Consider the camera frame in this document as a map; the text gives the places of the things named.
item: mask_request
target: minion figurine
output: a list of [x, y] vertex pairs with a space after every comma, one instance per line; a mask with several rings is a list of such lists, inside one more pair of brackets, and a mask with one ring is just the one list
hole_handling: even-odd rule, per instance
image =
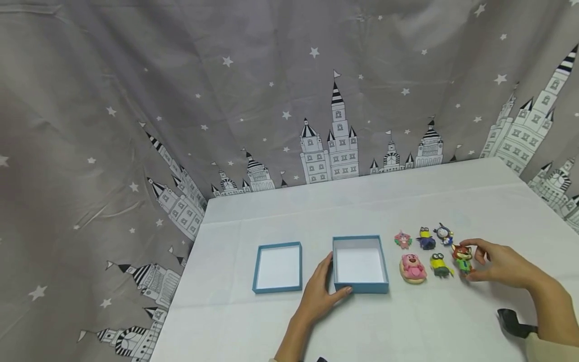
[[434, 275], [441, 278], [448, 277], [448, 274], [452, 275], [452, 277], [455, 276], [452, 268], [449, 268], [446, 266], [446, 263], [444, 263], [444, 255], [442, 255], [442, 253], [434, 253], [430, 257], [430, 268], [433, 270]]
[[425, 227], [420, 228], [420, 237], [417, 238], [422, 250], [432, 250], [436, 246], [436, 242], [430, 235], [430, 230]]

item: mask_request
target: striped roof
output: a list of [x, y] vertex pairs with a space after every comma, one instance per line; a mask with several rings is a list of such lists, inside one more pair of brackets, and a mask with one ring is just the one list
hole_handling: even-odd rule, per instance
[[344, 99], [342, 99], [342, 95], [340, 94], [340, 90], [334, 82], [334, 93], [332, 94], [332, 107], [335, 105], [342, 105], [344, 104]]
[[569, 55], [563, 59], [561, 64], [555, 70], [556, 73], [561, 73], [564, 75], [570, 75], [571, 71], [573, 70], [573, 64], [575, 63], [575, 58], [577, 57], [577, 48], [579, 45], [575, 45], [575, 47], [569, 52]]
[[153, 267], [153, 264], [143, 265], [143, 266], [140, 266], [139, 268], [135, 269], [132, 273], [129, 273], [129, 274], [131, 274], [133, 276], [135, 283], [137, 283], [137, 285], [139, 286], [141, 284], [141, 282], [143, 281], [143, 279], [145, 279], [145, 276], [147, 275], [147, 273], [149, 272], [149, 270], [152, 267]]
[[315, 137], [317, 136], [316, 132], [307, 124], [307, 118], [303, 119], [303, 129], [302, 129], [302, 138], [303, 137]]
[[160, 150], [161, 147], [163, 146], [163, 144], [161, 142], [159, 142], [159, 140], [157, 138], [154, 138], [152, 135], [150, 135], [147, 131], [145, 131], [145, 133], [149, 136], [149, 141], [151, 141], [151, 143], [153, 144], [155, 149], [157, 151]]
[[426, 133], [424, 134], [424, 137], [422, 137], [423, 139], [429, 139], [429, 138], [440, 138], [440, 135], [438, 134], [438, 132], [436, 132], [434, 130], [434, 120], [431, 120], [430, 123], [428, 124], [428, 130], [426, 131]]

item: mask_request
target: castle tower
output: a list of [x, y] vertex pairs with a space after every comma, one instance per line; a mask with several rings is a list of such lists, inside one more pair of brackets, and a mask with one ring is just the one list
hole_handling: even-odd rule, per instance
[[396, 145], [394, 141], [391, 139], [388, 142], [388, 153], [384, 156], [383, 160], [384, 168], [381, 169], [379, 172], [392, 172], [398, 171], [401, 169], [400, 167], [400, 154], [396, 152]]
[[193, 201], [194, 203], [198, 204], [198, 207], [202, 210], [207, 207], [207, 200], [203, 197], [201, 190], [197, 187], [193, 179], [189, 176], [189, 173], [177, 162], [173, 159], [167, 148], [156, 138], [150, 135], [147, 131], [145, 131], [147, 136], [149, 137], [149, 141], [153, 144], [153, 147], [157, 150], [159, 155], [167, 162], [169, 165], [169, 169], [177, 176], [180, 180], [185, 180], [182, 184], [183, 188], [179, 188], [181, 191], [185, 193], [185, 189], [187, 190], [186, 195]]
[[376, 159], [372, 160], [372, 164], [370, 165], [370, 175], [374, 175], [378, 173], [378, 164], [376, 163]]
[[245, 193], [251, 192], [251, 186], [247, 183], [245, 178], [243, 179], [243, 183], [241, 184], [241, 186], [243, 187], [243, 192]]
[[[577, 48], [575, 46], [557, 66], [535, 103], [533, 99], [525, 103], [512, 123], [505, 122], [501, 129], [491, 127], [481, 158], [497, 156], [517, 175], [523, 172], [551, 129], [553, 104], [571, 75]], [[491, 138], [495, 139], [492, 145], [489, 144]]]
[[569, 198], [565, 195], [565, 192], [569, 189], [569, 186], [571, 186], [569, 173], [574, 165], [575, 157], [565, 161], [563, 166], [553, 171], [549, 177], [546, 177], [546, 170], [548, 170], [548, 167], [551, 167], [551, 164], [549, 164], [548, 167], [544, 166], [539, 171], [539, 174], [543, 175], [543, 178], [539, 179], [533, 187], [535, 193], [561, 217], [564, 217], [571, 211], [567, 209], [569, 207]]
[[414, 167], [414, 158], [412, 158], [412, 153], [408, 154], [408, 158], [406, 159], [406, 170], [409, 170]]
[[177, 261], [179, 262], [179, 265], [181, 265], [183, 268], [187, 266], [187, 258], [176, 256], [175, 253], [173, 253], [173, 246], [172, 245], [168, 251], [177, 259]]
[[334, 82], [332, 93], [332, 130], [328, 135], [329, 161], [333, 180], [360, 175], [358, 136], [346, 119], [346, 106]]
[[537, 175], [533, 177], [532, 180], [529, 181], [528, 185], [531, 189], [534, 189], [536, 186], [540, 185], [541, 182], [547, 177], [547, 173], [551, 169], [553, 162], [547, 163], [545, 166], [541, 167]]
[[247, 157], [247, 175], [250, 178], [252, 191], [273, 190], [276, 188], [269, 174], [269, 169], [264, 164], [253, 159], [249, 152], [245, 152]]
[[169, 215], [169, 219], [183, 232], [190, 240], [195, 240], [199, 232], [199, 225], [203, 219], [201, 209], [185, 195], [177, 196], [173, 190], [154, 182], [147, 178], [151, 184], [157, 202]]
[[[567, 201], [567, 203], [565, 204], [565, 206], [564, 206], [563, 209], [562, 209], [563, 216], [566, 217], [567, 215], [570, 215], [570, 217], [569, 217], [568, 219], [575, 219], [576, 222], [579, 221], [579, 220], [577, 219], [577, 218], [579, 217], [579, 215], [578, 215], [578, 216], [575, 216], [575, 214], [572, 214], [572, 213], [571, 213], [571, 212], [572, 212], [573, 210], [575, 210], [577, 207], [579, 207], [579, 195], [575, 195], [575, 196], [573, 196], [571, 199], [569, 199], [569, 201]], [[578, 230], [578, 229], [579, 229], [579, 224], [573, 225], [573, 224], [571, 224], [571, 223], [569, 223], [569, 222], [568, 222], [568, 224], [569, 224], [572, 228], [574, 228], [577, 232], [579, 232], [579, 230]]]
[[137, 326], [126, 330], [106, 328], [96, 333], [81, 330], [76, 343], [80, 342], [87, 333], [94, 334], [101, 343], [108, 343], [114, 348], [118, 356], [129, 357], [132, 362], [148, 362], [159, 339], [167, 312], [160, 308], [144, 309], [153, 320], [151, 328]]
[[227, 177], [225, 171], [223, 171], [221, 168], [219, 168], [219, 176], [221, 177], [219, 184], [223, 191], [219, 192], [215, 186], [211, 185], [211, 192], [213, 192], [213, 195], [215, 195], [216, 198], [220, 196], [238, 195], [240, 193], [244, 193], [243, 190], [239, 190], [237, 188], [235, 182]]
[[135, 268], [130, 264], [116, 264], [107, 260], [108, 270], [116, 265], [121, 272], [131, 274], [141, 295], [154, 300], [158, 305], [169, 308], [181, 276], [171, 269], [162, 268], [159, 264], [147, 264]]
[[313, 184], [332, 180], [328, 150], [324, 149], [320, 134], [310, 127], [306, 118], [303, 119], [299, 143], [302, 147], [302, 153], [299, 154], [299, 157], [302, 160], [306, 183]]
[[442, 163], [442, 137], [434, 130], [434, 116], [428, 124], [428, 130], [418, 145], [415, 168], [434, 166]]
[[513, 106], [515, 105], [515, 90], [518, 84], [519, 83], [517, 83], [513, 88], [508, 101], [503, 104], [503, 108], [497, 117], [497, 122], [490, 127], [489, 134], [486, 137], [485, 146], [482, 148], [482, 152], [479, 155], [479, 158], [494, 156], [501, 141], [504, 139], [509, 129], [511, 128], [513, 118], [510, 117], [510, 114]]

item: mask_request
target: table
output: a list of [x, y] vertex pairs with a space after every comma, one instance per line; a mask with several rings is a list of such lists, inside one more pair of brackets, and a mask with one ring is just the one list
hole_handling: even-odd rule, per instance
[[[390, 276], [386, 295], [352, 295], [314, 329], [305, 362], [524, 361], [521, 340], [505, 337], [496, 310], [536, 323], [526, 291], [430, 272], [405, 283], [405, 252], [393, 236], [416, 237], [444, 223], [455, 240], [507, 244], [557, 277], [579, 311], [579, 236], [498, 158], [212, 199], [152, 357], [153, 362], [267, 361], [301, 292], [255, 295], [260, 244], [300, 241], [304, 285], [333, 236], [379, 234]], [[428, 266], [433, 251], [410, 251]], [[437, 245], [434, 251], [450, 251]]]

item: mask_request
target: star pattern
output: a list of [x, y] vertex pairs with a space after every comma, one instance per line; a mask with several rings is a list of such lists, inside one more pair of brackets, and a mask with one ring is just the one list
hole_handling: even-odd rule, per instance
[[498, 85], [501, 85], [501, 83], [506, 82], [507, 81], [507, 75], [500, 75], [497, 74], [497, 79], [494, 80], [494, 82], [497, 82]]
[[223, 58], [223, 65], [227, 65], [228, 68], [231, 68], [231, 65], [233, 64], [233, 60], [231, 60], [231, 56], [229, 57], [222, 57]]
[[48, 288], [48, 286], [46, 287], [37, 286], [36, 290], [31, 291], [30, 293], [28, 293], [28, 295], [32, 295], [32, 301], [34, 302], [38, 298], [44, 297], [44, 291], [46, 290], [46, 288]]
[[112, 109], [111, 106], [108, 106], [108, 107], [107, 107], [107, 111], [109, 112], [109, 116], [116, 117], [116, 116], [115, 116], [116, 110]]
[[111, 299], [110, 299], [110, 298], [108, 298], [108, 299], [103, 299], [103, 300], [102, 300], [101, 307], [106, 308], [106, 307], [108, 307], [108, 306], [111, 305], [111, 304], [112, 304], [112, 303], [111, 303]]
[[485, 6], [486, 4], [481, 4], [478, 6], [477, 11], [475, 11], [474, 13], [477, 15], [477, 17], [483, 12], [485, 11]]
[[318, 52], [318, 48], [313, 47], [311, 48], [312, 51], [310, 52], [310, 55], [314, 57], [314, 59], [316, 58], [316, 55], [320, 55], [320, 53]]

